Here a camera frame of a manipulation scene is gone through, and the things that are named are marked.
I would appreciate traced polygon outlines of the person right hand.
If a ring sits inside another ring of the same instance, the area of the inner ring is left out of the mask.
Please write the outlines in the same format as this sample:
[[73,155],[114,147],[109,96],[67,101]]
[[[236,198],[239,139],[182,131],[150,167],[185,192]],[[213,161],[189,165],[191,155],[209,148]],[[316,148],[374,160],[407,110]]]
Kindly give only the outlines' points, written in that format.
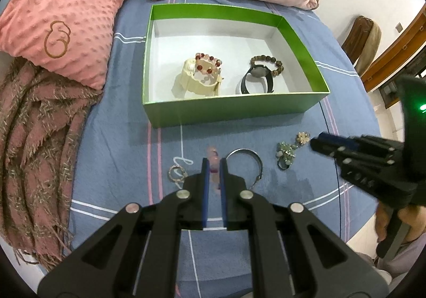
[[384,258],[403,244],[415,241],[425,233],[425,207],[408,205],[393,209],[379,201],[375,212],[377,253]]

